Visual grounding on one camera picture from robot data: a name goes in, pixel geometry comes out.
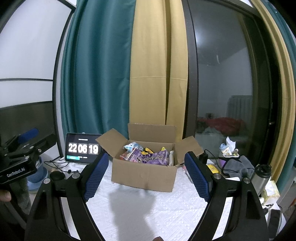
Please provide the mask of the tablet showing clock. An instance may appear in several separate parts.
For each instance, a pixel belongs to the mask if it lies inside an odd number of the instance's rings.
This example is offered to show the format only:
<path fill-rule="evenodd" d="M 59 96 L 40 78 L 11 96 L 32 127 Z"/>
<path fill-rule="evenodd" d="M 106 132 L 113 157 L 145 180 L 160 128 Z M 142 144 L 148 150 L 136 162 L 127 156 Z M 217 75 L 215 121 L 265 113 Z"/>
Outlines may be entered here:
<path fill-rule="evenodd" d="M 65 160 L 68 162 L 91 164 L 101 152 L 96 139 L 99 134 L 67 133 L 65 141 Z"/>

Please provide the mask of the grey cloth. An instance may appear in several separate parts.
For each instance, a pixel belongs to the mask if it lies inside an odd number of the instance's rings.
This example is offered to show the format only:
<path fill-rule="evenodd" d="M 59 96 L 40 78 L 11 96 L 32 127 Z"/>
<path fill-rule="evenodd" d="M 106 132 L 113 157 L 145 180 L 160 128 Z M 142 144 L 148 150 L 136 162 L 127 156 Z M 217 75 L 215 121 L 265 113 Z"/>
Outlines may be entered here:
<path fill-rule="evenodd" d="M 243 178 L 251 179 L 254 166 L 245 156 L 240 156 L 239 159 L 229 159 L 222 170 L 229 177 L 238 177 L 240 180 Z"/>

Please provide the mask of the white tray with tissues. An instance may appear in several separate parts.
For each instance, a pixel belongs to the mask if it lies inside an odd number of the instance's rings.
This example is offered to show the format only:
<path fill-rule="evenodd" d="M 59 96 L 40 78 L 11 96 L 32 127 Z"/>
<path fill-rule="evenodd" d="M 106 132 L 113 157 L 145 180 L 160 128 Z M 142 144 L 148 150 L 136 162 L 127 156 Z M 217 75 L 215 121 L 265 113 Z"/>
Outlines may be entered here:
<path fill-rule="evenodd" d="M 229 137 L 225 140 L 226 143 L 222 143 L 219 147 L 220 154 L 225 158 L 239 158 L 238 149 L 236 148 L 236 142 L 230 140 Z"/>

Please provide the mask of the steel thermos bottle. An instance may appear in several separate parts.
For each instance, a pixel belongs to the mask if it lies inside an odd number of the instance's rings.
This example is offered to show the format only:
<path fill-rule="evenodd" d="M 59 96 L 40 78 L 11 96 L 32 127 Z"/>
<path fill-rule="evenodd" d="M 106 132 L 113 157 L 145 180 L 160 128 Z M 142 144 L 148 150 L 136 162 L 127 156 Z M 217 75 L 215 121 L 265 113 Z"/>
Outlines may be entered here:
<path fill-rule="evenodd" d="M 271 178 L 271 166 L 268 164 L 258 164 L 251 177 L 251 182 L 258 196 L 261 195 L 267 182 Z"/>

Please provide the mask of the purple snack bag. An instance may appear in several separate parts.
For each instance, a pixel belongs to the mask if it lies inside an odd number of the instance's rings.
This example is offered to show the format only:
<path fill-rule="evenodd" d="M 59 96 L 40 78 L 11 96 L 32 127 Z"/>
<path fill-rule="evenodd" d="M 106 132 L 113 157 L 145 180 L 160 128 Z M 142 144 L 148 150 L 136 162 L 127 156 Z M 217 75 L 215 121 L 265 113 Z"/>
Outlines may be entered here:
<path fill-rule="evenodd" d="M 140 150 L 135 149 L 133 154 L 130 156 L 129 161 L 134 163 L 142 163 L 142 164 L 153 164 L 153 165 L 168 165 L 168 151 L 159 151 L 156 153 L 142 154 Z"/>

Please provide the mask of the brown cardboard box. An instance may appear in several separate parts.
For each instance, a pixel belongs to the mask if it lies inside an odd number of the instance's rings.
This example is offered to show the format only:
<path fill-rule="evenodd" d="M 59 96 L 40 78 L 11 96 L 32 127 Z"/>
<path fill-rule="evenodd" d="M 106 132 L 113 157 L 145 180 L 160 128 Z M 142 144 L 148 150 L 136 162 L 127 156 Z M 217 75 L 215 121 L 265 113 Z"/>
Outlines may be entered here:
<path fill-rule="evenodd" d="M 114 128 L 98 137 L 98 144 L 113 158 L 112 182 L 172 192 L 177 168 L 184 164 L 185 154 L 203 153 L 193 136 L 176 142 L 176 133 L 175 126 L 129 123 L 129 138 Z"/>

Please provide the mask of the yellow curtain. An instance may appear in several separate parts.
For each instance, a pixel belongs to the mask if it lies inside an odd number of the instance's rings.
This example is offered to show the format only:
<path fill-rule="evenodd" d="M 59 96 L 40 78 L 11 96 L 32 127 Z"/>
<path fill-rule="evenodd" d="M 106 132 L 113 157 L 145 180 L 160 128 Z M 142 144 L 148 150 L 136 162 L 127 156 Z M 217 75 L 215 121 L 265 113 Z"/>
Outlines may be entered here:
<path fill-rule="evenodd" d="M 137 1 L 132 30 L 129 121 L 176 127 L 183 138 L 188 45 L 181 1 Z"/>

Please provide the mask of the teal curtain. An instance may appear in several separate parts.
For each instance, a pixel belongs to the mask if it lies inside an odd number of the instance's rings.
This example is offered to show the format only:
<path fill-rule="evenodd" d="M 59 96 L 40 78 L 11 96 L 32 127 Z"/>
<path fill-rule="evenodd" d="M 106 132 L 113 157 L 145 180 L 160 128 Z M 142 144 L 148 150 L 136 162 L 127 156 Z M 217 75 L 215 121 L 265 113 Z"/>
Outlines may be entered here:
<path fill-rule="evenodd" d="M 128 136 L 135 1 L 78 1 L 64 48 L 64 133 Z"/>

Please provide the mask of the black window frame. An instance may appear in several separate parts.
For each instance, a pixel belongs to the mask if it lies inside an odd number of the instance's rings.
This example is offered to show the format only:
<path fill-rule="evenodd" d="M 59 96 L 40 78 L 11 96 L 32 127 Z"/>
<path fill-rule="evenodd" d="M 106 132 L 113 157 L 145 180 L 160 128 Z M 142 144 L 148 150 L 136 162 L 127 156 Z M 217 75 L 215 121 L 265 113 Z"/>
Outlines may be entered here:
<path fill-rule="evenodd" d="M 182 1 L 188 46 L 188 87 L 183 137 L 194 136 L 198 113 L 198 53 L 189 1 Z"/>

